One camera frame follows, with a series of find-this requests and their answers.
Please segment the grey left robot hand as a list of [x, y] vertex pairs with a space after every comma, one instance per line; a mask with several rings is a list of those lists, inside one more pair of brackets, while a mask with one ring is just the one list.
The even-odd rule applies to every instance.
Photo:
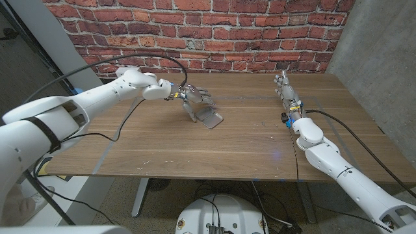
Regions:
[[193, 103], [208, 103], [210, 105], [215, 104], [210, 93], [208, 93], [208, 90], [202, 87], [195, 87], [191, 84], [187, 84], [184, 87], [179, 87], [177, 85], [173, 86], [170, 96], [172, 98], [180, 98], [183, 100], [182, 107], [189, 114], [193, 122], [196, 122], [197, 119], [189, 101]]

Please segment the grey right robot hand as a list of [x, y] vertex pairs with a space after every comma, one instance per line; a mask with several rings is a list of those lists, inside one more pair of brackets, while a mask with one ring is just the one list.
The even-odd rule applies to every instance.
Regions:
[[277, 84], [275, 92], [283, 102], [283, 108], [286, 110], [288, 115], [294, 112], [302, 112], [302, 101], [294, 88], [289, 84], [289, 78], [285, 70], [282, 71], [281, 75], [276, 75], [274, 82]]

